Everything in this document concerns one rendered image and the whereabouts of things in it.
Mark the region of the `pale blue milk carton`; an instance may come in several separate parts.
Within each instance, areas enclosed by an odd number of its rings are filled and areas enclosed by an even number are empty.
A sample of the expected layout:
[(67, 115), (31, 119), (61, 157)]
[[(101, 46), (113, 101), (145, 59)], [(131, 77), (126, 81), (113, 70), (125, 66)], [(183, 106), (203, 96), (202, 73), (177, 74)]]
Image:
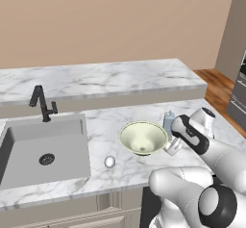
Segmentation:
[(172, 111), (168, 111), (164, 114), (162, 128), (168, 135), (168, 140), (172, 140), (171, 123), (175, 118), (175, 114)]

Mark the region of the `beige cabinet drawer front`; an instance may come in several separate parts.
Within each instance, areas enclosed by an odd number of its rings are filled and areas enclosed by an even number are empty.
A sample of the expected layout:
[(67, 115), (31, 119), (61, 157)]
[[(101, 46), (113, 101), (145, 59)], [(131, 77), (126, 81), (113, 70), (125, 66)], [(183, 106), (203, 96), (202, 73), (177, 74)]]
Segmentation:
[(139, 228), (140, 208), (127, 211), (109, 207), (87, 215), (74, 215), (13, 228)]

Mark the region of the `black tap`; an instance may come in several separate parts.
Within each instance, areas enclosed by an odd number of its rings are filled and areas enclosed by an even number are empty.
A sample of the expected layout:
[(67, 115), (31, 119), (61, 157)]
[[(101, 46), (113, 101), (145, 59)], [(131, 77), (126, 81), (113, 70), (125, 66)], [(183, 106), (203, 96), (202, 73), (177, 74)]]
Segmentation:
[(42, 85), (35, 86), (32, 97), (31, 97), (30, 102), (29, 102), (29, 106), (35, 107), (37, 105), (37, 103), (40, 104), (43, 122), (49, 122), (51, 120), (50, 115), (56, 114), (58, 112), (57, 104), (55, 101), (51, 102), (51, 106), (52, 106), (51, 110), (49, 110), (47, 108), (47, 104), (46, 104), (45, 95), (44, 95)]

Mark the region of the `pale green bowl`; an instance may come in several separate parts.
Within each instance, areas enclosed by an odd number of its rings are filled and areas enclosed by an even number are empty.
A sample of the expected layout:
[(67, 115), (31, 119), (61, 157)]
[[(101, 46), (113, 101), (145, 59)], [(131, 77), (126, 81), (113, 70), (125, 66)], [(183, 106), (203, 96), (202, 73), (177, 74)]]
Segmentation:
[(121, 144), (139, 156), (149, 156), (163, 149), (168, 143), (166, 131), (150, 121), (134, 121), (119, 132)]

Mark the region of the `black dishwasher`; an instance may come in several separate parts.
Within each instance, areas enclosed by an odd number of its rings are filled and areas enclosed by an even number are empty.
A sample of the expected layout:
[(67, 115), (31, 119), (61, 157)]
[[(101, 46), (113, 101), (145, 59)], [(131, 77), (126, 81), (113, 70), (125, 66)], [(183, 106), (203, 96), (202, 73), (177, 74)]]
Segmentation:
[(149, 187), (144, 187), (139, 228), (149, 228), (151, 220), (159, 213), (160, 208), (160, 198), (153, 194)]

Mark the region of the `white egg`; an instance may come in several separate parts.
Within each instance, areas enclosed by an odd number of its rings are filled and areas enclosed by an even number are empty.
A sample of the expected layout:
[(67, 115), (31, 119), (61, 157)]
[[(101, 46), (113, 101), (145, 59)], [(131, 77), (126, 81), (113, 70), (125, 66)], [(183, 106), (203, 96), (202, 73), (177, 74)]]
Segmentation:
[(108, 156), (104, 160), (104, 165), (107, 168), (113, 168), (115, 166), (115, 158), (114, 156)]

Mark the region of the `grey sink basin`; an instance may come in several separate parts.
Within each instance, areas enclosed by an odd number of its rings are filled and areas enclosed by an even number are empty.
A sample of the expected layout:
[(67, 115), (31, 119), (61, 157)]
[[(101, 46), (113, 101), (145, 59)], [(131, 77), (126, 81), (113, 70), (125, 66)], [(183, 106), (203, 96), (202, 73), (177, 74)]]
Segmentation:
[(8, 121), (0, 135), (0, 190), (90, 176), (83, 114)]

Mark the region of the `stainless steel oven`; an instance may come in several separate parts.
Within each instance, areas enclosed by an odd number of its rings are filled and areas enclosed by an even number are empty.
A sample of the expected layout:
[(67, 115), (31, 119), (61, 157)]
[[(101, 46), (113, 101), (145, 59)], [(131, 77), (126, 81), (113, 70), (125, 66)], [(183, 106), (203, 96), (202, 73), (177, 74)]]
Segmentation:
[(227, 114), (246, 130), (246, 50), (234, 83), (233, 93), (227, 107)]

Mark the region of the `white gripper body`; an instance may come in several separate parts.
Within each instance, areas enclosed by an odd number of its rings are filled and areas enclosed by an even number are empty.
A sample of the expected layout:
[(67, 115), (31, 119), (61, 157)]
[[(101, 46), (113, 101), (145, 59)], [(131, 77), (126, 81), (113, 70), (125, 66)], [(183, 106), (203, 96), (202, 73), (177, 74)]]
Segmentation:
[(170, 156), (174, 156), (183, 147), (183, 141), (180, 138), (175, 138), (169, 141), (163, 148), (163, 150)]

